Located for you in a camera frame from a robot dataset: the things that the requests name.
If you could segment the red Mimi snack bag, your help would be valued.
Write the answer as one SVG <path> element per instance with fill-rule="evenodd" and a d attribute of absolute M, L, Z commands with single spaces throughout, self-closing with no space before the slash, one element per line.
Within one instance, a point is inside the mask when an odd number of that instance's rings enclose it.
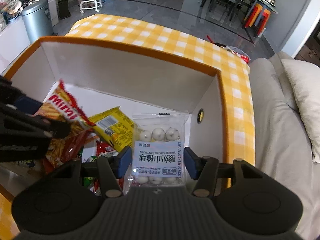
<path fill-rule="evenodd" d="M 53 134 L 46 156 L 42 159 L 46 173 L 76 158 L 94 126 L 78 106 L 75 97 L 65 89 L 62 80 L 34 116 L 50 122 Z"/>

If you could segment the red silver snack bag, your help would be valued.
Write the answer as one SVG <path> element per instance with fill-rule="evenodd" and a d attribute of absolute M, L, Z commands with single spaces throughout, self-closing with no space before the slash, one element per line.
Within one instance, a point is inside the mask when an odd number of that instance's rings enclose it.
<path fill-rule="evenodd" d="M 107 142 L 96 141 L 96 143 L 97 143 L 97 151 L 96 151 L 97 157 L 104 156 L 104 157 L 110 158 L 118 155 L 118 152 Z"/>

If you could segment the grey metal trash can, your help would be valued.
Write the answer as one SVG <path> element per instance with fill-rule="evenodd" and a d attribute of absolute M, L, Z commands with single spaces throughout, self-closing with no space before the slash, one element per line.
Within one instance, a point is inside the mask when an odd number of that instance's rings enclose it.
<path fill-rule="evenodd" d="M 22 19 L 30 43 L 40 37 L 54 35 L 47 0 L 38 0 L 23 8 Z"/>

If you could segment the grey sofa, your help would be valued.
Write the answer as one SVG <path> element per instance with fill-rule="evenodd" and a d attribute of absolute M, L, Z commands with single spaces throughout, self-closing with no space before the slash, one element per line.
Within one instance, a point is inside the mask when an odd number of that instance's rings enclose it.
<path fill-rule="evenodd" d="M 250 63 L 249 81 L 255 122 L 255 165 L 294 192 L 303 215 L 296 233 L 319 237 L 319 164 L 312 161 L 311 142 L 300 118 L 281 51 Z"/>

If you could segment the cream cushion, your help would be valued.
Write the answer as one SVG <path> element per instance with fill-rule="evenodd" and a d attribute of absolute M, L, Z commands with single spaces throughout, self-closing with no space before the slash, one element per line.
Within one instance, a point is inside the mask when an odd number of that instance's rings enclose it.
<path fill-rule="evenodd" d="M 282 60 L 306 133 L 312 160 L 319 163 L 319 66 L 300 60 Z"/>

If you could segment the yellow checkered tablecloth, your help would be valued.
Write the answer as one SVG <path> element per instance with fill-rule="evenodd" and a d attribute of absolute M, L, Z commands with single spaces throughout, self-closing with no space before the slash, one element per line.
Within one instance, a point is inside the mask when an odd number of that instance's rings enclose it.
<path fill-rule="evenodd" d="M 111 15 L 83 19 L 66 36 L 131 44 L 218 69 L 227 117 L 226 161 L 244 158 L 254 163 L 249 66 L 241 58 L 180 31 Z M 209 198 L 193 196 L 185 185 L 133 187 L 125 194 L 124 175 L 117 180 L 121 197 L 102 197 L 98 179 L 90 189 L 84 187 L 84 162 L 96 156 L 96 141 L 104 140 L 92 128 L 76 158 L 15 197 L 11 212 L 20 230 L 18 239 L 246 238 L 221 219 Z"/>

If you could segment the orange cardboard box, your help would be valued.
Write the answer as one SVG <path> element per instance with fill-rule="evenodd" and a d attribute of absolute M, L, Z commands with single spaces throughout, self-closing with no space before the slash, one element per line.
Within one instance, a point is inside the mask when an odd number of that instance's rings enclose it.
<path fill-rule="evenodd" d="M 226 161 L 227 117 L 221 72 L 208 63 L 113 41 L 42 37 L 2 74 L 44 101 L 62 80 L 92 116 L 119 106 L 135 114 L 187 112 L 185 145 Z"/>

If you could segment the white small stool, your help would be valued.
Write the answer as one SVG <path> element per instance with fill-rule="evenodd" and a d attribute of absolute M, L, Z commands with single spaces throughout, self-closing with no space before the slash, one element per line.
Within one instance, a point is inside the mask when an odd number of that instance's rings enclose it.
<path fill-rule="evenodd" d="M 95 12 L 100 12 L 102 7 L 102 0 L 80 0 L 79 4 L 80 14 L 84 14 L 85 10 L 95 10 Z"/>

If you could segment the orange stacked stools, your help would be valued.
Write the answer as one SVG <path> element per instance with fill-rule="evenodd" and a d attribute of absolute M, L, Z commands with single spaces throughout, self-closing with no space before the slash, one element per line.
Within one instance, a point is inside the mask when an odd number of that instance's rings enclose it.
<path fill-rule="evenodd" d="M 271 11 L 266 5 L 255 2 L 244 18 L 244 28 L 252 28 L 253 36 L 260 37 L 265 31 L 266 24 L 271 16 Z"/>

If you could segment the yellow snack packet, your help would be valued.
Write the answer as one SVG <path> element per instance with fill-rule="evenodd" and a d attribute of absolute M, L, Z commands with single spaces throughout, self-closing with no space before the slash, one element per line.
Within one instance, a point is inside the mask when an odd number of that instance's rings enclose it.
<path fill-rule="evenodd" d="M 95 124 L 94 132 L 118 153 L 126 146 L 132 146 L 135 124 L 119 106 L 90 116 L 89 121 Z"/>

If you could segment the clear yogurt ball packet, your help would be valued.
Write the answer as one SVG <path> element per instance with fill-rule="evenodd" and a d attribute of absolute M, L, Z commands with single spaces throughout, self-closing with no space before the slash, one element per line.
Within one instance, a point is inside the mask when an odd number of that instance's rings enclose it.
<path fill-rule="evenodd" d="M 188 112 L 133 116 L 132 162 L 124 193 L 133 187 L 185 185 L 184 142 Z"/>

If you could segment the flowers and toys cluster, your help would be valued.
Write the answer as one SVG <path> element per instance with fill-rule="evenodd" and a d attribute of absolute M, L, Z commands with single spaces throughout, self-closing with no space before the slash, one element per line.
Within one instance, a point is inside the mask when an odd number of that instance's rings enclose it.
<path fill-rule="evenodd" d="M 20 0 L 1 0 L 1 22 L 4 21 L 9 25 L 21 16 L 22 10 Z"/>

